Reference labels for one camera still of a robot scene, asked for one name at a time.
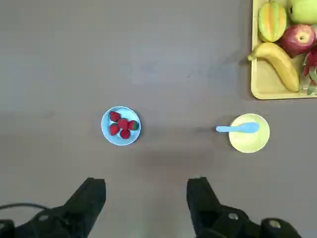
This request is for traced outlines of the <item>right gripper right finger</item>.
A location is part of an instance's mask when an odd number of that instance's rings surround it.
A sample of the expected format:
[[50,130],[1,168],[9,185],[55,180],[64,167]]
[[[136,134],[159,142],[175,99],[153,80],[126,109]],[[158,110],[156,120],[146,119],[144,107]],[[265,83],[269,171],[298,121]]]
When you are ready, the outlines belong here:
[[260,224],[219,202],[206,177],[187,181],[187,203],[197,238],[300,238],[287,221],[266,218]]

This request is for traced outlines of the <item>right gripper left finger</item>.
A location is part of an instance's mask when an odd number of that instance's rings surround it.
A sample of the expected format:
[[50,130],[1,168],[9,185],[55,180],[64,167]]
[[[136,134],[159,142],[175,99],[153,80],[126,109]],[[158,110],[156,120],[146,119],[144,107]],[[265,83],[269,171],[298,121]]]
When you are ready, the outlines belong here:
[[38,208],[28,222],[16,226],[11,219],[1,219],[2,238],[86,238],[106,202],[106,181],[87,178],[64,205],[49,208],[35,203],[11,203],[1,210],[17,207]]

